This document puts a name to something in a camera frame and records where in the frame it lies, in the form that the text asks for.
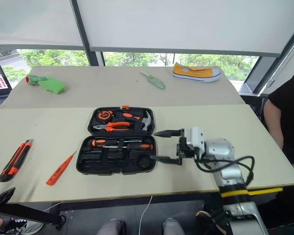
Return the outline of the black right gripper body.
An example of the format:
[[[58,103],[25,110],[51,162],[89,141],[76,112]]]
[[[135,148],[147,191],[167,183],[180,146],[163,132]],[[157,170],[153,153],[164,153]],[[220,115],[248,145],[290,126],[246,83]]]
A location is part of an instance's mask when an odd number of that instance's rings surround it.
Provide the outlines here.
[[[176,155],[178,156],[178,165],[182,165],[184,158],[193,158],[195,156],[189,129],[181,129],[179,131],[179,142],[176,148]]]

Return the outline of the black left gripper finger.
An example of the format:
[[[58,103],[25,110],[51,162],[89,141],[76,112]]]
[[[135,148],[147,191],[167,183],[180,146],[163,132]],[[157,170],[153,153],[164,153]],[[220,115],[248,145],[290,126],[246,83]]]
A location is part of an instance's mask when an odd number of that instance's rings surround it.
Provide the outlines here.
[[[15,189],[16,188],[13,187],[0,194],[0,208],[7,204],[10,198],[13,196]]]

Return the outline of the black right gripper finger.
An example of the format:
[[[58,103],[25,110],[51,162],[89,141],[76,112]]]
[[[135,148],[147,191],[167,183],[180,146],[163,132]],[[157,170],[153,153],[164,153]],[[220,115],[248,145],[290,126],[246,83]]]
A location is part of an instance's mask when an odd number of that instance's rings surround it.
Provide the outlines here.
[[[162,137],[162,138],[180,137],[181,130],[164,130],[164,131],[157,132],[154,135],[157,137]]]
[[[156,156],[156,155],[151,155],[150,158],[155,161],[164,163],[164,164],[172,164],[172,165],[181,165],[182,164],[181,158],[172,159],[167,156],[164,157],[164,156]]]

